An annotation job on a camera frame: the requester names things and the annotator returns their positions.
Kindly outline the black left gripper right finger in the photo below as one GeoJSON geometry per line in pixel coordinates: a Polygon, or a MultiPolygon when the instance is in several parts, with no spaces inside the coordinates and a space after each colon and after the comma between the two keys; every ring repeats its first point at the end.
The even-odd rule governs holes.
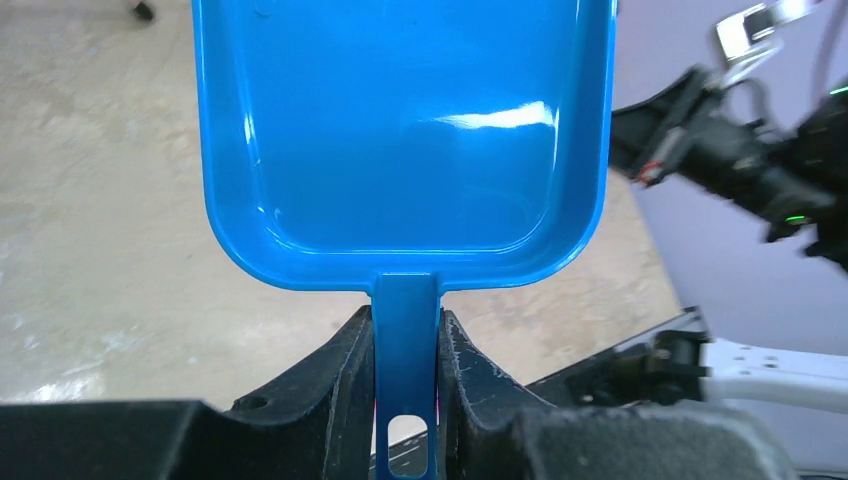
{"type": "Polygon", "coordinates": [[[480,352],[456,316],[439,329],[440,479],[792,479],[755,418],[700,402],[557,407],[480,352]]]}

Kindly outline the blue dustpan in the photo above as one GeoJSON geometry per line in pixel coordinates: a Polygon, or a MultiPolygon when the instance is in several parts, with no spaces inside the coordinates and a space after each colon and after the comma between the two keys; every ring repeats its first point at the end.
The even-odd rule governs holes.
{"type": "Polygon", "coordinates": [[[195,1],[203,188],[222,249],[361,291],[388,427],[436,425],[449,291],[543,280],[599,221],[614,1],[195,1]]]}

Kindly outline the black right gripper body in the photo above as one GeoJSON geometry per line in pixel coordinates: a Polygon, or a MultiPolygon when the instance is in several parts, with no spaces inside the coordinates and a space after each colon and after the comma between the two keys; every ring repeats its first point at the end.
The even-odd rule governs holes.
{"type": "Polygon", "coordinates": [[[612,114],[609,164],[644,187],[672,175],[773,224],[826,219],[835,195],[777,161],[778,147],[721,111],[725,94],[692,67],[647,100],[612,114]]]}

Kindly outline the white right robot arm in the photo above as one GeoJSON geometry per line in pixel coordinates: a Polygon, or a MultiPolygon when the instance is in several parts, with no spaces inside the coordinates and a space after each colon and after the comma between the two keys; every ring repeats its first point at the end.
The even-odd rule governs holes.
{"type": "MultiPolygon", "coordinates": [[[[693,67],[660,93],[616,110],[610,164],[646,187],[677,175],[763,220],[774,243],[810,226],[808,257],[847,262],[847,91],[831,90],[794,130],[768,119],[750,81],[756,119],[722,110],[728,89],[693,67]]],[[[755,347],[704,332],[663,330],[617,354],[591,389],[599,404],[755,400],[847,410],[843,356],[755,347]]]]}

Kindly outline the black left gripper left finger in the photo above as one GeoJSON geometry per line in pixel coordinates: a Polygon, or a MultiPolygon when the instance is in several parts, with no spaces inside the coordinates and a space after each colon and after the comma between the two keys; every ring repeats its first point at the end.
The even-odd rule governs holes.
{"type": "Polygon", "coordinates": [[[199,400],[5,405],[5,479],[364,479],[371,310],[226,410],[199,400]]]}

